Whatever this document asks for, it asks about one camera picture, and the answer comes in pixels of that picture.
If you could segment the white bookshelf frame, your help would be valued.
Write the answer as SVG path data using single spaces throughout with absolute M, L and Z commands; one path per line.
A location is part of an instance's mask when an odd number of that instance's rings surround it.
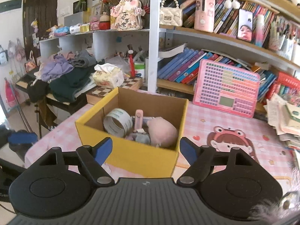
M 135 31 L 90 31 L 86 33 L 69 34 L 40 41 L 41 59 L 45 61 L 51 55 L 62 52 L 77 52 L 86 47 L 85 39 L 93 39 L 93 54 L 98 62 L 104 62 L 112 58 L 116 51 L 124 51 L 127 45 L 134 48 L 141 46 L 148 50 L 146 58 L 146 84 L 150 92 L 155 92 L 159 83 L 157 82 L 157 71 L 161 57 L 158 56 L 160 49 L 169 49 L 175 45 L 186 43 L 186 46 L 194 49 L 205 49 L 208 51 L 225 54 L 238 62 L 255 64 L 256 62 L 267 62 L 271 69 L 284 71 L 290 75 L 299 71 L 299 65 L 287 60 L 276 53 L 258 47 L 249 42 L 235 39 L 223 34 L 197 31 L 191 28 L 160 25 L 158 22 L 159 11 L 155 7 L 151 9 L 150 26 L 148 29 Z

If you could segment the pile of clothes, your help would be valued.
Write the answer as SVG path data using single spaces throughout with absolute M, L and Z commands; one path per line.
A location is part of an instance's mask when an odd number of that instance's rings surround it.
M 93 81 L 92 73 L 97 64 L 87 50 L 50 56 L 33 73 L 34 80 L 27 84 L 29 99 L 36 103 L 52 94 L 59 102 L 75 102 L 80 92 Z

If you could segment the row of blue purple books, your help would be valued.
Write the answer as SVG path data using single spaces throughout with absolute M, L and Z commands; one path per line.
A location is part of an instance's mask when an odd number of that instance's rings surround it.
M 158 79 L 183 84 L 191 84 L 196 79 L 203 59 L 250 70 L 250 65 L 240 59 L 216 51 L 188 48 L 185 43 L 160 50 L 158 57 L 167 60 L 158 69 Z

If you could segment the stack of papers and books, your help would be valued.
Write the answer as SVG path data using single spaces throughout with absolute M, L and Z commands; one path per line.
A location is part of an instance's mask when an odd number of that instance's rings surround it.
M 267 123 L 276 130 L 281 142 L 299 151 L 299 105 L 278 94 L 266 101 Z

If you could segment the floral tissue box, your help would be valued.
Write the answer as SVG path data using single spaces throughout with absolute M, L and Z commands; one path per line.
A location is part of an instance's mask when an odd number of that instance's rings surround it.
M 123 84 L 124 76 L 121 68 L 109 63 L 94 66 L 93 80 L 97 86 L 116 88 Z

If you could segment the white green pen holder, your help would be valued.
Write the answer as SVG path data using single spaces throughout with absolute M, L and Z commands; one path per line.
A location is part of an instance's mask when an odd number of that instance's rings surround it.
M 138 78 L 144 78 L 146 72 L 146 64 L 145 62 L 135 62 L 135 76 Z

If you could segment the white quilted handbag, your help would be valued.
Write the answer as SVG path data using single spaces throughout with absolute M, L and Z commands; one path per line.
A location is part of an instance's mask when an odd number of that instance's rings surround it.
M 164 7 L 167 0 L 161 0 L 160 5 L 160 24 L 164 26 L 178 26 L 183 25 L 183 10 L 179 7 L 178 0 L 175 2 L 175 7 Z

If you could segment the yellow cardboard box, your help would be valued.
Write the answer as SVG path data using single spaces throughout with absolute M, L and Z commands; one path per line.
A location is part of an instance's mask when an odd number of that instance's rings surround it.
M 105 161 L 149 178 L 170 177 L 179 156 L 188 100 L 116 88 L 76 122 L 82 145 L 112 139 Z

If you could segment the pink learning tablet toy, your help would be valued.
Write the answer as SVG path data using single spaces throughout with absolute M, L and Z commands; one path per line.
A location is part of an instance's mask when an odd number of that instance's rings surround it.
M 193 104 L 225 113 L 253 118 L 260 76 L 252 71 L 202 59 Z

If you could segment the pink plush toy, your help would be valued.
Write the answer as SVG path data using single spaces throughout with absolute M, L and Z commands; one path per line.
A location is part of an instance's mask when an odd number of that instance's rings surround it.
M 168 148 L 177 142 L 178 131 L 174 125 L 162 117 L 147 122 L 151 146 Z

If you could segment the red boxed books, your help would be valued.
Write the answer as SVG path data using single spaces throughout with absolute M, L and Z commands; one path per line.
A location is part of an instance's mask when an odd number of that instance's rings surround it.
M 277 79 L 271 84 L 266 99 L 270 100 L 274 94 L 283 96 L 286 93 L 299 93 L 299 80 L 284 72 L 279 72 Z

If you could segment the pink floral decorated bag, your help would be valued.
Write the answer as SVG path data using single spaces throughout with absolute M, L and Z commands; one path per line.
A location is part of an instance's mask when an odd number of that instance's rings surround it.
M 140 0 L 120 0 L 110 9 L 110 29 L 135 31 L 143 28 L 142 16 L 145 15 Z

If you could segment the clear packing tape roll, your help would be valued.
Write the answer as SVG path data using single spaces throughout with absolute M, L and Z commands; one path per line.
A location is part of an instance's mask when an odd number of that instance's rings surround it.
M 126 111 L 115 108 L 104 117 L 103 126 L 107 133 L 123 138 L 132 129 L 133 121 Z

